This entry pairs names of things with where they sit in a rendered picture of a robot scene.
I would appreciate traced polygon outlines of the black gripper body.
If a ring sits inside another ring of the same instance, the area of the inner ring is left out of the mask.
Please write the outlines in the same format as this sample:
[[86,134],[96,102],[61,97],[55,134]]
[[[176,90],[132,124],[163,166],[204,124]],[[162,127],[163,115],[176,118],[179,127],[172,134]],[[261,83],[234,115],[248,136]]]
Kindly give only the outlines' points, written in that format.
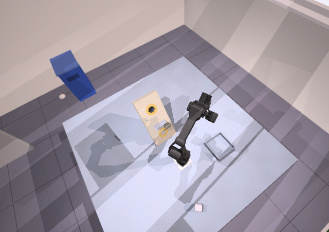
[[[189,102],[189,105],[187,107],[187,111],[189,111],[189,107],[190,107],[191,104],[192,104],[192,102]],[[213,111],[212,112],[211,111],[208,111],[208,112],[206,111],[205,114],[202,116],[202,118],[204,118],[204,117],[208,117],[209,118],[208,121],[210,121],[212,123],[215,123],[215,121],[218,117],[218,113],[215,113]]]

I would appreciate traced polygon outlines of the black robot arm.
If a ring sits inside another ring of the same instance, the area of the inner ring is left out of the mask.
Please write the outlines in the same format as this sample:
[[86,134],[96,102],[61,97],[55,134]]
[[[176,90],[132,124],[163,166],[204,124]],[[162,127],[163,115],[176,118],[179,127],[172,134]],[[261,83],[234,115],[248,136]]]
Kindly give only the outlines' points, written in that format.
[[[169,146],[168,156],[175,159],[182,167],[184,167],[190,159],[190,152],[186,149],[186,140],[194,127],[196,121],[200,120],[200,118],[205,114],[206,110],[209,110],[211,104],[211,95],[202,92],[202,95],[198,100],[192,102],[189,107],[189,117],[182,128],[178,137],[176,137],[175,141]],[[174,144],[179,145],[181,148],[178,149]]]

